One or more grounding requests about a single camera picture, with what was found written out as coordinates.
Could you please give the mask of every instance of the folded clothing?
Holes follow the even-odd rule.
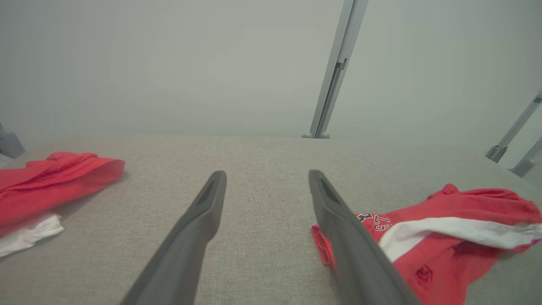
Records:
[[[60,224],[60,216],[54,213],[47,213],[38,219],[36,223],[22,227],[0,238],[0,257],[30,248],[38,240],[53,236],[62,231],[64,231],[64,228]]]
[[[459,192],[448,184],[421,204],[356,217],[423,304],[462,304],[468,284],[504,251],[523,252],[542,238],[536,205],[506,189]],[[318,225],[312,235],[322,262],[337,272]]]
[[[38,222],[53,208],[96,193],[122,175],[125,162],[55,152],[26,168],[0,170],[0,237]]]

